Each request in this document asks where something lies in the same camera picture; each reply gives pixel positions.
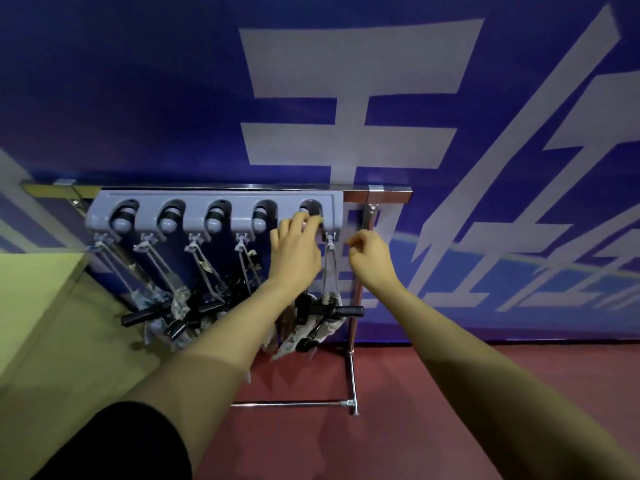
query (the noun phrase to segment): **red floor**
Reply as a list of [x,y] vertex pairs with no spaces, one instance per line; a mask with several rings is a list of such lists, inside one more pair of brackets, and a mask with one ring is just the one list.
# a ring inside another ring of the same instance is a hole
[[[505,346],[640,456],[640,345]],[[357,349],[361,416],[347,409],[232,410],[196,478],[241,480],[499,478],[411,348]],[[347,395],[344,361],[318,352],[258,359],[238,400]]]

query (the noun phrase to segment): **gray plastic holder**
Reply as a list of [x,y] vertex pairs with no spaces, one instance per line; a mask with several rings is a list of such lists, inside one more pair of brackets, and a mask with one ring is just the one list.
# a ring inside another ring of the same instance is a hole
[[212,207],[225,210],[234,234],[247,235],[254,240],[252,228],[253,210],[260,206],[267,210],[269,218],[283,219],[293,216],[304,206],[311,215],[323,217],[324,231],[340,235],[343,224],[342,192],[335,190],[313,191],[180,191],[180,190],[101,190],[91,204],[85,218],[85,226],[93,232],[108,232],[116,241],[119,236],[111,227],[114,212],[134,202],[138,206],[134,222],[139,234],[153,234],[161,241],[166,236],[158,227],[158,218],[167,207],[177,207],[182,212],[182,230],[210,241],[205,227],[205,217]]

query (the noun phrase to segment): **forearm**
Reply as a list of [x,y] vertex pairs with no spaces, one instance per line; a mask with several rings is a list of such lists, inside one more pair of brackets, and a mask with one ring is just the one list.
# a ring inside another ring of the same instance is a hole
[[636,462],[574,404],[411,295],[375,292],[460,419],[507,478],[626,478]]
[[149,404],[178,429],[195,469],[246,376],[262,338],[292,300],[267,281],[124,400]]

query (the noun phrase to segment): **black sleeve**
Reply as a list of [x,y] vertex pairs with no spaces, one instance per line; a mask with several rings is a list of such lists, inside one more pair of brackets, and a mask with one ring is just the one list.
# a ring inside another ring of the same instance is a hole
[[112,404],[98,412],[33,477],[192,478],[191,463],[176,428],[142,403]]

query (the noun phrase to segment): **hand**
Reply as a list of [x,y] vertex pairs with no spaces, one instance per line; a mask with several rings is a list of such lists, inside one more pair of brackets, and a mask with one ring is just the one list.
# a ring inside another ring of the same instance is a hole
[[291,293],[291,300],[309,287],[322,269],[322,256],[316,244],[316,232],[322,217],[297,212],[273,229],[269,281]]
[[345,242],[349,249],[349,263],[356,277],[373,294],[389,286],[400,284],[391,263],[389,246],[375,232],[361,230]]

